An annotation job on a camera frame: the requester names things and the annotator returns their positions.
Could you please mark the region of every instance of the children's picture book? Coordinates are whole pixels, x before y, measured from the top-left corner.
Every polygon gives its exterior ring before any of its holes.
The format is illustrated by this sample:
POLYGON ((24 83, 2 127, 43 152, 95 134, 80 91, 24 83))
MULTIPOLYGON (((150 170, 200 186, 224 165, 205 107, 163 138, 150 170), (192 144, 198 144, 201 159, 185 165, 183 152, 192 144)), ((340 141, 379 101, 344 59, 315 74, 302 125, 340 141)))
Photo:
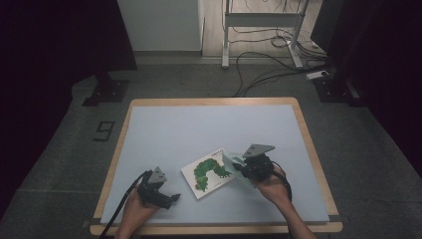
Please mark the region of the children's picture book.
POLYGON ((223 151, 223 148, 217 149, 182 167, 182 173, 196 199, 207 195, 235 177, 224 169, 223 151))

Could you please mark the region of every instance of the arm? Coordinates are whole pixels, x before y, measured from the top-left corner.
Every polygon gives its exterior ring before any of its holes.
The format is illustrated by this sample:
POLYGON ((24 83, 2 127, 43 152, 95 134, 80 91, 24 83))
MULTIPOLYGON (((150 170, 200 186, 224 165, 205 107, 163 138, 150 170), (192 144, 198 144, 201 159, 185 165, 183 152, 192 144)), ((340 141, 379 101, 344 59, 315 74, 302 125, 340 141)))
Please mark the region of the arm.
POLYGON ((136 192, 136 188, 134 188, 124 205, 123 217, 114 235, 114 239, 130 238, 132 233, 143 225, 158 209, 159 207, 155 205, 143 205, 142 200, 136 192))
MULTIPOLYGON (((286 176, 278 167, 275 167, 275 171, 286 176)), ((305 224, 295 206, 289 200, 288 191, 277 176, 272 175, 263 182, 255 182, 255 185, 264 197, 273 202, 286 218, 289 230, 295 239, 316 239, 314 233, 305 224)))

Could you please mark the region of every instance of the caterpillar illustration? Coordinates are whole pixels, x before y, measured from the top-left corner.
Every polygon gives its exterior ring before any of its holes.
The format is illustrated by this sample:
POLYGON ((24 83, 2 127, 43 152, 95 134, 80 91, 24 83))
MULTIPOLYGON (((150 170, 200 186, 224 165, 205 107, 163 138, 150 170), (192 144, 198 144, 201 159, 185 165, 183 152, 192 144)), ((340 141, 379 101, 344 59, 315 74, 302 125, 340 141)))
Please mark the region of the caterpillar illustration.
POLYGON ((196 190, 205 191, 208 185, 208 177, 207 172, 213 170, 215 174, 219 175, 220 177, 228 177, 230 172, 224 169, 224 166, 220 166, 217 160, 213 158, 208 158, 202 162, 200 162, 196 168, 193 170, 195 174, 196 190))

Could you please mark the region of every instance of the white desk frame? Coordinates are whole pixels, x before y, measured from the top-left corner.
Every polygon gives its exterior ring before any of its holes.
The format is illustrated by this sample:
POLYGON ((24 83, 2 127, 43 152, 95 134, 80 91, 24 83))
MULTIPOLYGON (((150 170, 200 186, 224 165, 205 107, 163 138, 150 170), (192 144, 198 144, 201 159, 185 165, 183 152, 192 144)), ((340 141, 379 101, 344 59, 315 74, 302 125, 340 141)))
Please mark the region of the white desk frame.
POLYGON ((226 0, 222 67, 224 69, 229 68, 230 27, 281 27, 295 28, 292 41, 288 41, 288 48, 296 68, 302 69, 304 65, 299 57, 297 42, 302 24, 304 23, 308 3, 309 0, 305 0, 299 13, 231 13, 230 0, 226 0))

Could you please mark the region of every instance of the white wall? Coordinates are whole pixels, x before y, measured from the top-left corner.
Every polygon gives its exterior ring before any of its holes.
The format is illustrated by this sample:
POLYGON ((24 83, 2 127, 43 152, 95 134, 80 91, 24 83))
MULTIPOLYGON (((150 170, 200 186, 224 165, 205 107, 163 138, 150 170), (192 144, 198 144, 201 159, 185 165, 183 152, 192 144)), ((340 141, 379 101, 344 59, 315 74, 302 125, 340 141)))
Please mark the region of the white wall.
POLYGON ((202 0, 118 0, 134 51, 200 51, 202 0))

